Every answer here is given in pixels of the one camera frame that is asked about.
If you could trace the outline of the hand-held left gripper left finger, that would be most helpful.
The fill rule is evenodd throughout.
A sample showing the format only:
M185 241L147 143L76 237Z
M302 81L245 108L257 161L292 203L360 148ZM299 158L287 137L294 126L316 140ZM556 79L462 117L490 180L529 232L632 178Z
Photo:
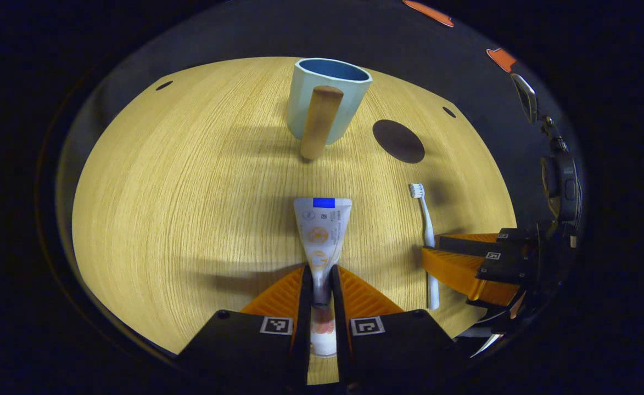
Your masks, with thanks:
M214 313L176 363L209 390L304 390L311 302L311 270L297 267L239 312Z

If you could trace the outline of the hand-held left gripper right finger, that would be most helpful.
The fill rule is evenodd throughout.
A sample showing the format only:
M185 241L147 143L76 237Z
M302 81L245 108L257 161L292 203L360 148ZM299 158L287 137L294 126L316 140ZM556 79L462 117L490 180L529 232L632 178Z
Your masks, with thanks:
M403 310L339 265L330 277L343 385L445 387L459 373L459 348L429 312Z

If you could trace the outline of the white toothbrush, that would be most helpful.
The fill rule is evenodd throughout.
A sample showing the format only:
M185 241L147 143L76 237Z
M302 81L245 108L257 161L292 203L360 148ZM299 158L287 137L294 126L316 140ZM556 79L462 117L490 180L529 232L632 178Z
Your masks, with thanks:
M422 208L424 218L424 245L430 248L435 247L435 236L432 219L430 218L429 206L425 200L425 189L421 183L410 183L408 190L413 199L417 199ZM427 272L427 307L435 311L440 307L440 287L439 281Z

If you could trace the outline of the white toothpaste tube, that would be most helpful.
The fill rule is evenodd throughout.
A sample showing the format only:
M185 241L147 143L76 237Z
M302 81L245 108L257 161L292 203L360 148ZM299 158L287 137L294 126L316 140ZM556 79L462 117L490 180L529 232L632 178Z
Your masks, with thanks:
M333 357L337 340L330 277L341 257L352 201L296 198L293 207L307 267L311 270L311 352L317 357Z

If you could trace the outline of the light blue cup wooden handle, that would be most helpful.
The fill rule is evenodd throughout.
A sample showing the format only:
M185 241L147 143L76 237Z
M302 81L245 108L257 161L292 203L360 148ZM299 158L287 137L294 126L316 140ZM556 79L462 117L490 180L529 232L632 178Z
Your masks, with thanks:
M369 72L340 60L306 58L295 63L286 122L301 141L304 160L316 160L346 133L372 81Z

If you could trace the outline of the black backdrop cloth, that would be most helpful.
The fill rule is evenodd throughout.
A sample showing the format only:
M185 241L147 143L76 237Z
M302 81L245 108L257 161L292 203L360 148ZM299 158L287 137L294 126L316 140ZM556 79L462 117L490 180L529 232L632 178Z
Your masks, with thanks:
M547 142L517 90L487 56L502 43L464 18L446 27L402 0L228 0L142 33L103 59L60 110L55 222L69 233L89 153L118 112L161 77L224 60L325 57L367 66L443 97L462 111L502 172L519 227L552 217L542 191Z

